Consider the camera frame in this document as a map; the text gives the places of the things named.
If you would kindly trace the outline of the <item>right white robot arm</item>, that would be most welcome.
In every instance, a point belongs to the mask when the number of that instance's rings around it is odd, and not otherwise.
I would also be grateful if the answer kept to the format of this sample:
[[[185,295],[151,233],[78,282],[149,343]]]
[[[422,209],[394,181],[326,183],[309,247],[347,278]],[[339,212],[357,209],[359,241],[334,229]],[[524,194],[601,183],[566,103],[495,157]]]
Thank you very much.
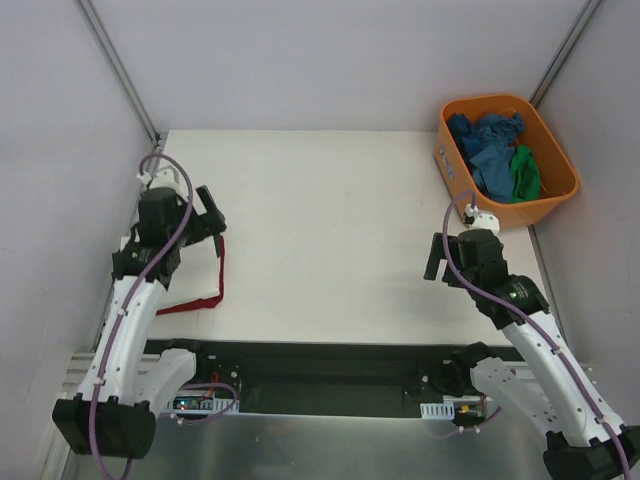
[[[525,361],[527,385],[482,342],[455,351],[431,375],[434,388],[493,400],[538,441],[553,479],[623,479],[639,462],[639,429],[617,414],[588,378],[561,334],[549,304],[528,277],[509,272],[497,217],[469,204],[468,230],[433,237],[425,279],[465,290],[477,310]]]

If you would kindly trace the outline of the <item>white and green t shirt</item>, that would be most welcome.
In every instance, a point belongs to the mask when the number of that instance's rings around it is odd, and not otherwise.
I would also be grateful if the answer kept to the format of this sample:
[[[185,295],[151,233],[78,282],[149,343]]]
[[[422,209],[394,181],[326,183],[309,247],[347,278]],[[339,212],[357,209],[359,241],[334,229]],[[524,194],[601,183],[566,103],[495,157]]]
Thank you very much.
[[[220,260],[212,238],[183,248],[180,258],[168,291],[159,303],[161,310],[220,294]]]

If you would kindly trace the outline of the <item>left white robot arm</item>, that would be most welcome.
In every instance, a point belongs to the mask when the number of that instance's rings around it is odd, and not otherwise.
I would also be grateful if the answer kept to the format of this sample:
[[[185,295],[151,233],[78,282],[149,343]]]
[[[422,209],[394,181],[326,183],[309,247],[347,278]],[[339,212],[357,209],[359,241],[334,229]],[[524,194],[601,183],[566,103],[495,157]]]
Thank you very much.
[[[202,213],[187,206],[175,168],[142,177],[148,188],[138,220],[112,256],[114,291],[92,363],[70,399],[57,400],[52,419],[71,450],[143,458],[156,421],[182,385],[204,387],[210,363],[185,348],[169,348],[140,374],[149,329],[158,315],[212,308],[223,296],[226,223],[207,187],[196,193]]]

